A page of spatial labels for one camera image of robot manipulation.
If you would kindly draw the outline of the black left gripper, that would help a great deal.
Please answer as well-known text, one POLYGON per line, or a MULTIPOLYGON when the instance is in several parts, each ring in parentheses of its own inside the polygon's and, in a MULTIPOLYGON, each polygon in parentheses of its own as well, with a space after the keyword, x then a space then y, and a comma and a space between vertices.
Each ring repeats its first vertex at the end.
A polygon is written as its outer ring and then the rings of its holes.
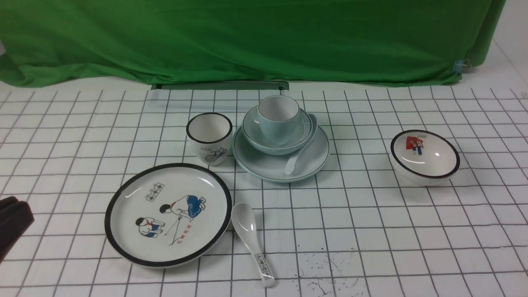
POLYGON ((15 196, 0 201, 0 261, 34 222, 30 205, 15 196))

